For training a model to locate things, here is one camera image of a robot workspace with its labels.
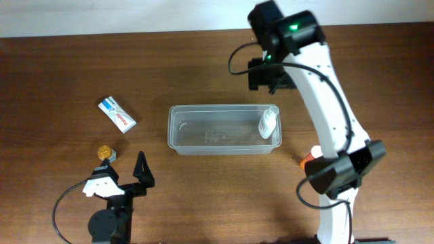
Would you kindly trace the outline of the white Panadol box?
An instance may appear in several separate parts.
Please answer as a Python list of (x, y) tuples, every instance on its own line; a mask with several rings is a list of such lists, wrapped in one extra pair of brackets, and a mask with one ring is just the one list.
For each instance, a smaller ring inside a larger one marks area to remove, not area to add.
[(136, 121), (120, 107), (112, 96), (103, 99), (99, 103), (98, 108), (123, 134), (136, 125)]

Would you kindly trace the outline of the orange bottle white cap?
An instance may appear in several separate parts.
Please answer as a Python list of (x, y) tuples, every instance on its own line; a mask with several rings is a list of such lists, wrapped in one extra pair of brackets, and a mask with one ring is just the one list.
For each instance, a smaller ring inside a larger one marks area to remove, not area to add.
[(322, 157), (323, 153), (321, 151), (321, 147), (320, 145), (315, 145), (314, 147), (312, 147), (310, 153), (300, 162), (299, 166), (304, 169), (305, 165), (309, 162), (312, 161), (314, 159), (317, 159), (319, 157)]

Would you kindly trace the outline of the white dropper bottle clear cap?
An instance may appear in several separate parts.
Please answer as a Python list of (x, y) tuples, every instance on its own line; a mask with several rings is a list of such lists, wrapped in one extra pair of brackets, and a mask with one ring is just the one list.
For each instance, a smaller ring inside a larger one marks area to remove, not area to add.
[(268, 139), (276, 128), (279, 109), (277, 106), (268, 107), (262, 114), (258, 124), (258, 131), (263, 139)]

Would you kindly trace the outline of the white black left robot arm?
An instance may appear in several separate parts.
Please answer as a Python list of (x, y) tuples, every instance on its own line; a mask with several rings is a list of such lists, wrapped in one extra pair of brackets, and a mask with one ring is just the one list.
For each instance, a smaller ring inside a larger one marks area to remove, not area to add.
[(83, 188), (87, 197), (106, 201), (106, 207), (94, 213), (87, 225), (92, 243), (130, 243), (134, 199), (144, 197), (155, 186), (145, 154), (140, 151), (133, 170), (138, 180), (131, 184), (118, 184), (119, 175), (108, 159), (95, 168)]

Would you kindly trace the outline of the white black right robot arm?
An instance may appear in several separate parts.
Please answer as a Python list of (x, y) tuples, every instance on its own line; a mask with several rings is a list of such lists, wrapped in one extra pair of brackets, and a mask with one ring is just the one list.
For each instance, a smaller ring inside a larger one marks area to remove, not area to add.
[(319, 194), (319, 204), (302, 203), (320, 212), (318, 243), (355, 243), (353, 206), (368, 174), (386, 155), (382, 141), (371, 140), (358, 122), (340, 86), (330, 49), (312, 12), (284, 16), (276, 2), (259, 3), (248, 22), (265, 52), (249, 75), (279, 69), (300, 92), (315, 126), (322, 155), (304, 164), (305, 178)]

